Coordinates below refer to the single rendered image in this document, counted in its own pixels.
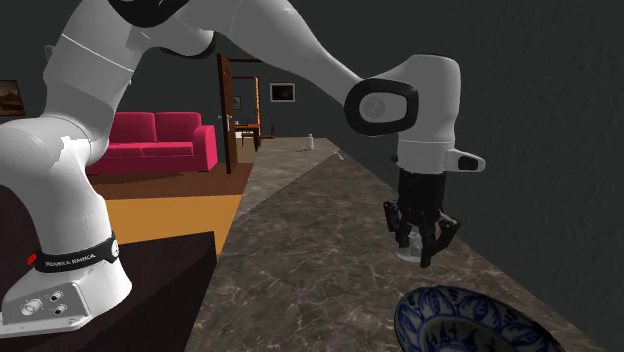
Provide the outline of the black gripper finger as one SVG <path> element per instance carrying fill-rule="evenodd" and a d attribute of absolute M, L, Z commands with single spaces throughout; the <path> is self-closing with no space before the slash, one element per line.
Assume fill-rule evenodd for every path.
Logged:
<path fill-rule="evenodd" d="M 419 225 L 419 233 L 422 239 L 420 266 L 428 268 L 431 259 L 440 251 L 446 249 L 452 242 L 460 228 L 460 222 L 450 216 L 439 213 L 437 220 L 431 215 L 422 213 L 422 221 Z"/>
<path fill-rule="evenodd" d="M 409 220 L 412 215 L 410 206 L 402 205 L 398 201 L 386 201 L 383 203 L 387 227 L 395 234 L 395 241 L 399 247 L 409 246 L 409 235 L 412 225 Z"/>

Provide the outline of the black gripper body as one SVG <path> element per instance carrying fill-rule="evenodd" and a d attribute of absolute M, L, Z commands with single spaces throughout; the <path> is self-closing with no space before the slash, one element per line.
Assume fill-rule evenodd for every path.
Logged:
<path fill-rule="evenodd" d="M 420 223 L 423 213 L 428 223 L 435 222 L 443 210 L 447 173 L 421 174 L 400 169 L 398 207 L 409 223 Z"/>

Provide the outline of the small white cup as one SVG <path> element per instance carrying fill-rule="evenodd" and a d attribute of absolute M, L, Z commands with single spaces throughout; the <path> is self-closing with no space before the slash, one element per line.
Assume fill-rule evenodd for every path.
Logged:
<path fill-rule="evenodd" d="M 399 247 L 396 250 L 397 256 L 405 261 L 420 263 L 422 254 L 422 239 L 417 230 L 410 232 L 408 236 L 409 245 L 407 247 Z"/>

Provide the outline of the blue and white patterned bowl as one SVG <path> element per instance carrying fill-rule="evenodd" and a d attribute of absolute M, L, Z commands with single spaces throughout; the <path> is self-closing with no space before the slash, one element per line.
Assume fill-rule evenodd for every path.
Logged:
<path fill-rule="evenodd" d="M 454 286 L 405 294 L 395 309 L 394 330 L 403 352 L 566 352 L 526 314 Z"/>

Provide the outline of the wooden dining table with chairs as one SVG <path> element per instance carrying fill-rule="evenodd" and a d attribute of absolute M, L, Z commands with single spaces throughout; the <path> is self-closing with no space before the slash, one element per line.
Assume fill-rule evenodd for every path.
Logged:
<path fill-rule="evenodd" d="M 269 134 L 263 134 L 260 123 L 235 123 L 235 131 L 241 133 L 241 139 L 245 137 L 251 137 L 254 143 L 255 150 L 261 147 L 263 139 L 275 138 L 275 124 L 271 121 L 271 130 Z"/>

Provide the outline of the brown wooden door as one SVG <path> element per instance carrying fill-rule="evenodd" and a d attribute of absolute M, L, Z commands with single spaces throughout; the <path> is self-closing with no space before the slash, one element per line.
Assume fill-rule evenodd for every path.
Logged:
<path fill-rule="evenodd" d="M 222 54 L 217 55 L 219 88 L 221 96 L 221 122 L 223 126 L 226 172 L 231 174 L 238 163 L 236 132 L 234 126 L 234 106 L 232 94 L 231 63 Z"/>

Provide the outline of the dark robot stand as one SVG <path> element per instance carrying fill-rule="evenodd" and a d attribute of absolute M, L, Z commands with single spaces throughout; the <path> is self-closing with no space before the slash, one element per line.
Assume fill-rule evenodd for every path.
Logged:
<path fill-rule="evenodd" d="M 0 186 L 0 302 L 39 249 L 31 217 Z M 114 309 L 67 333 L 0 339 L 0 352 L 184 352 L 216 265 L 211 232 L 123 244 L 132 281 Z"/>

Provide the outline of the pink sofa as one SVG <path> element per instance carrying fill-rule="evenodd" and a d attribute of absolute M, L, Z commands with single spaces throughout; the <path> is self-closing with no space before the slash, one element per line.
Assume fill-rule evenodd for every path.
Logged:
<path fill-rule="evenodd" d="M 197 112 L 117 112 L 105 154 L 89 175 L 207 172 L 218 163 L 215 128 Z"/>

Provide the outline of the dark wall picture white frame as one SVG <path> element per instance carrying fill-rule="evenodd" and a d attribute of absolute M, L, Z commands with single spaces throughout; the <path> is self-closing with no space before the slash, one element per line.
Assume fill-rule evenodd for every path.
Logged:
<path fill-rule="evenodd" d="M 272 103 L 294 103 L 296 101 L 296 85 L 294 83 L 270 83 L 270 101 Z"/>

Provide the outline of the brown landscape wall picture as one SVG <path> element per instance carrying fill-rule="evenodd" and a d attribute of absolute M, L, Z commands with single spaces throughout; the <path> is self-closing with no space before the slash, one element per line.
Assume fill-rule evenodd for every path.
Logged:
<path fill-rule="evenodd" d="M 25 108 L 16 80 L 0 80 L 0 116 L 24 116 Z"/>

